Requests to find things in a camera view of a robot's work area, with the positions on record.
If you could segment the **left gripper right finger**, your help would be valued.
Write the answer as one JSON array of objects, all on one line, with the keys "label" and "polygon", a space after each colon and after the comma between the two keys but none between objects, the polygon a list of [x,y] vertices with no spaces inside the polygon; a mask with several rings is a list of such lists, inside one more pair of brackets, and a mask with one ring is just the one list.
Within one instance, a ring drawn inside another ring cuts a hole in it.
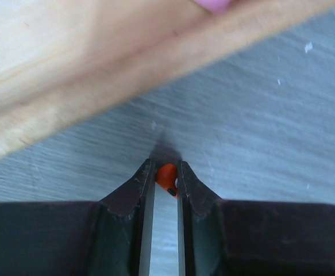
[{"label": "left gripper right finger", "polygon": [[335,205],[225,200],[178,164],[180,275],[335,275]]}]

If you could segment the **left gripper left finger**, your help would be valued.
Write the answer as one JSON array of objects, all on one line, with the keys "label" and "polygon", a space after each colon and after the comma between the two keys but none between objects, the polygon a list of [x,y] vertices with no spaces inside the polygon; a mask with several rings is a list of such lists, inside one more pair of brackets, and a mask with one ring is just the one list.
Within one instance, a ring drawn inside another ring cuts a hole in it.
[{"label": "left gripper left finger", "polygon": [[0,202],[0,275],[148,275],[155,170],[99,201]]}]

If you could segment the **orange earbud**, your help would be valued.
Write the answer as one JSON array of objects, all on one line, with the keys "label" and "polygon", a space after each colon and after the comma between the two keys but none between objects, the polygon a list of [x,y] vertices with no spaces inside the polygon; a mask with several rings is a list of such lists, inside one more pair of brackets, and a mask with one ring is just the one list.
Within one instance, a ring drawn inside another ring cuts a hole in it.
[{"label": "orange earbud", "polygon": [[178,169],[172,163],[161,166],[155,174],[155,182],[174,198],[178,197],[178,190],[175,184],[177,178]]}]

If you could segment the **wooden clothes rack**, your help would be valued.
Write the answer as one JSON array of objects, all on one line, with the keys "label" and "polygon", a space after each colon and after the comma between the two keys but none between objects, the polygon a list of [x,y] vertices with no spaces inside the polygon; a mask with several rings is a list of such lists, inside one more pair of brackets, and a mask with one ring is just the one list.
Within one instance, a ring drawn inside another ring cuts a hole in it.
[{"label": "wooden clothes rack", "polygon": [[0,1],[0,158],[333,7]]}]

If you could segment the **pink t-shirt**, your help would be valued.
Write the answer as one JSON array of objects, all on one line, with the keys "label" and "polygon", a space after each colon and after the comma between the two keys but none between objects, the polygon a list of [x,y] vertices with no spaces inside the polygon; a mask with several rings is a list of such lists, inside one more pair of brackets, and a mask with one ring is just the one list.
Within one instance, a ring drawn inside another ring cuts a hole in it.
[{"label": "pink t-shirt", "polygon": [[193,2],[213,14],[219,14],[227,10],[233,0],[193,0]]}]

